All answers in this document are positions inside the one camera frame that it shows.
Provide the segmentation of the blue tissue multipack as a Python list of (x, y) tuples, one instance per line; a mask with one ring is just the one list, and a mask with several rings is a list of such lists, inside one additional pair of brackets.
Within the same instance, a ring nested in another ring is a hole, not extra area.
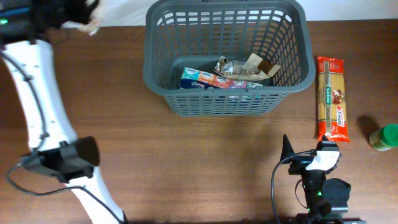
[(185, 67), (180, 79), (180, 89), (204, 88), (204, 89), (230, 89), (230, 88), (255, 88), (262, 86), (260, 83), (232, 80), (212, 73)]

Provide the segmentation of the red spaghetti packet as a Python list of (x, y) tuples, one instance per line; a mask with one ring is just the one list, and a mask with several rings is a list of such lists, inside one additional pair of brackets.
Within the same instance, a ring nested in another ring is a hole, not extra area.
[(344, 61), (317, 57), (318, 71), (318, 138), (350, 142), (346, 111)]

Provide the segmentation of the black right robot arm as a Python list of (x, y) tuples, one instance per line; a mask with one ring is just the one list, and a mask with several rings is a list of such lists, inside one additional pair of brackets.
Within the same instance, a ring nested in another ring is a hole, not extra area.
[(282, 164), (289, 165), (290, 175), (299, 175), (297, 182), (303, 187), (307, 213), (299, 213), (291, 223), (365, 223), (359, 218), (344, 218), (348, 212), (348, 200), (351, 185), (341, 179), (327, 179), (327, 175), (336, 169), (341, 157), (338, 145), (322, 136), (315, 149), (294, 152), (287, 137), (283, 136), (280, 161), (272, 171), (271, 200), (274, 215), (277, 216), (274, 200), (274, 178), (276, 170)]

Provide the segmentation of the brown clear snack bag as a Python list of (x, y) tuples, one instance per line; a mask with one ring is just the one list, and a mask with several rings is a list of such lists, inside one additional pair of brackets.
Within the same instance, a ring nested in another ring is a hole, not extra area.
[(215, 72), (232, 80), (259, 81), (272, 78), (281, 66), (271, 63), (256, 54), (243, 61), (228, 60), (221, 56), (215, 66)]

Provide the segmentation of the beige food bag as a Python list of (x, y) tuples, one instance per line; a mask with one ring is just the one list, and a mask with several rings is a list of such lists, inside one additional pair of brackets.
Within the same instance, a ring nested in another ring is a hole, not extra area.
[(94, 8), (90, 15), (90, 21), (88, 24), (66, 22), (62, 25), (62, 28), (76, 28), (80, 32), (86, 33), (88, 35), (95, 35), (104, 21), (104, 16), (106, 14), (106, 2), (107, 0), (99, 0), (99, 4)]

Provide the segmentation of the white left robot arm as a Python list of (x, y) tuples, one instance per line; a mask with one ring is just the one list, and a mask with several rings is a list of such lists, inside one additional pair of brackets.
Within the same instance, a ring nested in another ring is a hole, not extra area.
[(55, 77), (50, 29), (76, 23), (94, 34), (104, 2), (2, 1), (1, 60), (6, 64), (24, 112), (29, 153), (15, 169), (57, 179), (78, 198), (93, 223), (126, 223), (100, 172), (100, 152), (91, 136), (81, 138), (66, 114)]

